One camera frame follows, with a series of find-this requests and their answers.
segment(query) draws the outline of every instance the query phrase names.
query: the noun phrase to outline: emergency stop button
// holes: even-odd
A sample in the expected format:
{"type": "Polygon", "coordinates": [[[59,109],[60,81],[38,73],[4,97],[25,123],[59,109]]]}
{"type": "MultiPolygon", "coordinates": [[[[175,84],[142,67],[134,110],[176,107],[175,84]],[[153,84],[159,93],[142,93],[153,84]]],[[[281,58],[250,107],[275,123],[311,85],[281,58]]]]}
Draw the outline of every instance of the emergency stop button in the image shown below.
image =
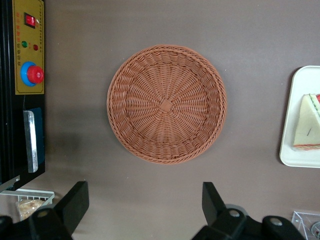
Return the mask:
{"type": "Polygon", "coordinates": [[[26,71],[26,75],[33,84],[42,83],[45,77],[44,71],[39,66],[30,66],[26,71]]]}
{"type": "Polygon", "coordinates": [[[44,81],[45,73],[34,62],[27,61],[21,67],[20,76],[25,85],[34,87],[44,81]]]}

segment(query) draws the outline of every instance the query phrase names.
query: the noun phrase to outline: silver handle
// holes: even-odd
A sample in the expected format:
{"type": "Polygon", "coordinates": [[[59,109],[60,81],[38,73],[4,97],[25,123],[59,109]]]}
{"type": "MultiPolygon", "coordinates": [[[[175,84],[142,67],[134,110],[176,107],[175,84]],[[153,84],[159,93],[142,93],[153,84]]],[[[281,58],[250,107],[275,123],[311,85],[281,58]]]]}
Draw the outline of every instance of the silver handle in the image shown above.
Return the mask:
{"type": "Polygon", "coordinates": [[[24,110],[23,119],[26,142],[26,155],[28,160],[28,171],[29,173],[35,173],[38,170],[35,115],[32,111],[24,110]]]}

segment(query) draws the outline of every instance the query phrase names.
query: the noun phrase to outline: basket center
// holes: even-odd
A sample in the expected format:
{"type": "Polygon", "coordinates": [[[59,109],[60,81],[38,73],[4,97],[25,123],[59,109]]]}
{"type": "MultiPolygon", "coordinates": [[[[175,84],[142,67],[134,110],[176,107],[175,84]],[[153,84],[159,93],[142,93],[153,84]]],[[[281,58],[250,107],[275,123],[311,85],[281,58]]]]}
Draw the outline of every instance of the basket center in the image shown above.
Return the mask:
{"type": "Polygon", "coordinates": [[[162,103],[159,106],[159,108],[166,113],[170,112],[171,107],[172,103],[167,99],[163,99],[162,103]]]}

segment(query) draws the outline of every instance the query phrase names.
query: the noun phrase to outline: blue button base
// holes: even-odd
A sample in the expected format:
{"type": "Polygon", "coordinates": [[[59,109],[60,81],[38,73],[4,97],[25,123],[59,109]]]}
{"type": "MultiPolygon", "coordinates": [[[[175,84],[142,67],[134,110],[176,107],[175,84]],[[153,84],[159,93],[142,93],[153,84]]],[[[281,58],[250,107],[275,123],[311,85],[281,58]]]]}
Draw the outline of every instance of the blue button base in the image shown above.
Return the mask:
{"type": "Polygon", "coordinates": [[[21,71],[20,71],[21,79],[23,83],[28,87],[34,87],[35,85],[37,85],[36,83],[30,82],[27,76],[28,68],[35,65],[36,64],[32,61],[26,61],[21,67],[21,71]]]}

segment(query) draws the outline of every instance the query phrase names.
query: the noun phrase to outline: green indicator light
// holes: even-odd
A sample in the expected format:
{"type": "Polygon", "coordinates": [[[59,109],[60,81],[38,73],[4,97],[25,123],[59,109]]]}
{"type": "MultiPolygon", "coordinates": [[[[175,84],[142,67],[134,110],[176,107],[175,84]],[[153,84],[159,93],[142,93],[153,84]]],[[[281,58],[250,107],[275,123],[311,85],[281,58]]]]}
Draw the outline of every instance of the green indicator light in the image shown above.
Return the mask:
{"type": "Polygon", "coordinates": [[[24,47],[24,48],[28,47],[28,43],[26,41],[22,41],[21,44],[22,44],[22,47],[24,47]]]}

